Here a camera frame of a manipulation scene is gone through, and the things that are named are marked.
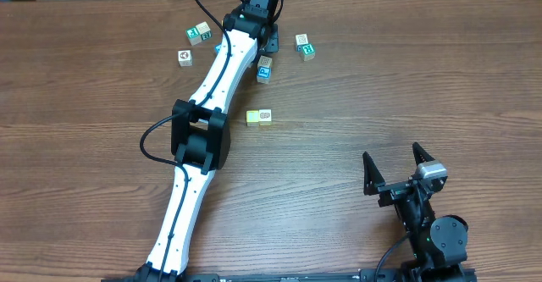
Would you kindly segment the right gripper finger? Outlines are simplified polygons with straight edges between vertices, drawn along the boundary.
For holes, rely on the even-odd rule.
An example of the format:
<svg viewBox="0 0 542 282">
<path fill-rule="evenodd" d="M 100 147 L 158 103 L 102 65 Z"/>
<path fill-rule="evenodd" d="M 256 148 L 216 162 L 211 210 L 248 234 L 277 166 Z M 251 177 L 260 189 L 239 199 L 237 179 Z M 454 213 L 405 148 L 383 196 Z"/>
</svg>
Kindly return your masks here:
<svg viewBox="0 0 542 282">
<path fill-rule="evenodd" d="M 418 142 L 414 142 L 412 144 L 412 152 L 416 165 L 434 161 L 434 158 L 429 155 Z"/>
<path fill-rule="evenodd" d="M 364 169 L 363 193 L 366 196 L 376 195 L 379 193 L 379 187 L 385 185 L 385 180 L 368 152 L 362 155 L 362 160 Z"/>
</svg>

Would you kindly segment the white block yellow side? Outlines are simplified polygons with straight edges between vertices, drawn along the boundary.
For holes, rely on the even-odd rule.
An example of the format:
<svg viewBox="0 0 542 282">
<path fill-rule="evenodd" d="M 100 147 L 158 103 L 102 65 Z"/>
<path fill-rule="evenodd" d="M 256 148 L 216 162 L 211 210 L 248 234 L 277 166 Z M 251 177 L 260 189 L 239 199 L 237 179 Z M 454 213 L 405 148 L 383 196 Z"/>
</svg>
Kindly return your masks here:
<svg viewBox="0 0 542 282">
<path fill-rule="evenodd" d="M 258 121 L 260 125 L 271 125 L 272 124 L 272 110 L 271 109 L 260 109 L 258 111 Z"/>
</svg>

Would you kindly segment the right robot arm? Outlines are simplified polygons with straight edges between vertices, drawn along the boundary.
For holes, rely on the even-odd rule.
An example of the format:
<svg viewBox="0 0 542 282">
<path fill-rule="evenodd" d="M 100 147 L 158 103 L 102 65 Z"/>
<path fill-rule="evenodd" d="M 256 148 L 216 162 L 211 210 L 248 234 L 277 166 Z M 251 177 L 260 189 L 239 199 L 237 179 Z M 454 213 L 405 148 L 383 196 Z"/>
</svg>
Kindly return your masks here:
<svg viewBox="0 0 542 282">
<path fill-rule="evenodd" d="M 367 270 L 362 277 L 371 281 L 475 282 L 475 271 L 462 266 L 467 260 L 467 222 L 456 215 L 437 218 L 429 202 L 444 188 L 447 169 L 417 142 L 412 144 L 412 152 L 414 173 L 394 184 L 385 182 L 367 152 L 362 155 L 363 193 L 377 195 L 380 207 L 394 207 L 406 231 L 380 258 L 376 269 Z M 398 269 L 383 270 L 390 254 L 405 241 L 410 243 L 414 258 Z"/>
</svg>

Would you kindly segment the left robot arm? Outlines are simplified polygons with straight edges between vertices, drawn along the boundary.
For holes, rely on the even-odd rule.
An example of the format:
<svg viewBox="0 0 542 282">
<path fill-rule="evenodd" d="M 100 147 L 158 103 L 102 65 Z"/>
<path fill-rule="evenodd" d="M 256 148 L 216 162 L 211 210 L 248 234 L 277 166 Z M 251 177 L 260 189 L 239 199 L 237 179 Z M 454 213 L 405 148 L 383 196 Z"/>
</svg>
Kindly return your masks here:
<svg viewBox="0 0 542 282">
<path fill-rule="evenodd" d="M 189 100 L 177 100 L 172 113 L 151 127 L 171 124 L 174 185 L 156 243 L 132 280 L 183 279 L 203 197 L 230 151 L 231 100 L 249 66 L 278 52 L 276 21 L 283 6 L 284 0 L 241 0 L 218 21 L 223 40 L 206 78 Z"/>
</svg>

